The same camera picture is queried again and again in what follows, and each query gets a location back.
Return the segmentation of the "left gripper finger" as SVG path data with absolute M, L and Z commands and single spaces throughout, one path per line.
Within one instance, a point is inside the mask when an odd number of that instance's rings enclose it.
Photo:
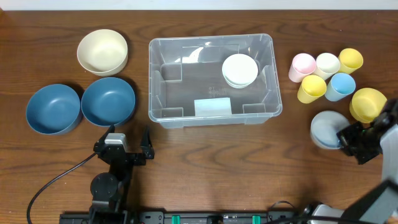
M 108 136 L 108 134 L 109 134 L 109 133 L 114 133 L 114 131 L 115 131 L 115 127 L 114 127 L 114 125 L 112 124 L 112 125 L 108 128 L 108 130 L 100 137 L 100 139 L 98 140 L 98 143 L 99 143 L 99 144 L 104 144 L 104 143 L 105 143 L 105 139 L 106 139 L 106 137 Z
M 141 139 L 140 147 L 141 147 L 142 153 L 146 159 L 154 159 L 155 152 L 154 152 L 152 142 L 150 140 L 149 128 L 147 126 L 145 127 L 145 130 L 144 130 L 144 133 L 143 133 L 143 136 Z

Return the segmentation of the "yellow small bowl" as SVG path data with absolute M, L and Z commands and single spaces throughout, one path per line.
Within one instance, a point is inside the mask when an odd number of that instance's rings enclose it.
M 349 104 L 349 111 L 354 119 L 370 123 L 380 115 L 387 98 L 373 88 L 362 88 L 355 92 Z

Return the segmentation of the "pale blue small bowl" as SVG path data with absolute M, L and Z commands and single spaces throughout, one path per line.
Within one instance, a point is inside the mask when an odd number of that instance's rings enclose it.
M 322 111 L 312 119 L 310 137 L 321 149 L 337 150 L 341 147 L 337 133 L 349 125 L 349 121 L 342 114 Z

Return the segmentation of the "light blue cup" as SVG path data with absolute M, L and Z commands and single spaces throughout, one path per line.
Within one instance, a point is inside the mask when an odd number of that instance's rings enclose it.
M 339 101 L 356 89 L 354 78 L 347 73 L 336 73 L 329 81 L 325 97 L 329 101 Z

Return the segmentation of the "yellow cup front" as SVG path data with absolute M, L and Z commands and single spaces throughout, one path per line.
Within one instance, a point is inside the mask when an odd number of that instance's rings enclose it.
M 297 98 L 301 103 L 309 104 L 326 93 L 326 82 L 317 75 L 306 76 L 298 89 Z

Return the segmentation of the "yellow cup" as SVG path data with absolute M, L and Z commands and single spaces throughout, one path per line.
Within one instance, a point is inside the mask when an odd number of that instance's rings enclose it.
M 317 75 L 306 76 L 298 89 L 297 98 L 301 103 L 309 104 L 326 93 L 326 82 Z
M 347 74 L 351 74 L 361 68 L 364 63 L 362 54 L 352 48 L 343 49 L 340 52 L 338 59 L 340 61 L 340 69 L 338 71 Z

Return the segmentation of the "yellow cup back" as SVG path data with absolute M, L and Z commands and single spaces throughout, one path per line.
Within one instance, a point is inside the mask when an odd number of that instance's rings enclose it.
M 361 68 L 364 63 L 362 54 L 352 48 L 343 49 L 340 52 L 338 59 L 340 61 L 340 69 L 338 71 L 347 74 L 351 74 Z

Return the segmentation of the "white small bowl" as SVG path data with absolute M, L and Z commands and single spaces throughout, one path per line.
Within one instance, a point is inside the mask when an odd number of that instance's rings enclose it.
M 229 56 L 221 68 L 227 84 L 233 88 L 245 88 L 258 76 L 256 61 L 248 55 L 234 54 Z

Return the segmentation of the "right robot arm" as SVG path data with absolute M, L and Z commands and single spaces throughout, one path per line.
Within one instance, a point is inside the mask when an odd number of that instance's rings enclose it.
M 385 223 L 397 215 L 397 100 L 388 100 L 368 127 L 350 124 L 335 111 L 323 111 L 312 120 L 312 141 L 322 149 L 339 149 L 363 165 L 382 155 L 381 183 L 344 210 L 323 203 L 307 212 L 309 223 Z

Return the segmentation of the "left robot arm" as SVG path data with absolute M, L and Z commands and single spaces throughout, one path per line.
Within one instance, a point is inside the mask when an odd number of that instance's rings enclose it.
M 128 224 L 134 221 L 134 216 L 126 209 L 126 200 L 133 167 L 144 166 L 155 156 L 148 129 L 144 131 L 140 148 L 141 152 L 127 152 L 126 135 L 116 133 L 114 125 L 95 143 L 93 150 L 109 165 L 109 171 L 98 174 L 91 181 L 93 199 L 89 224 Z

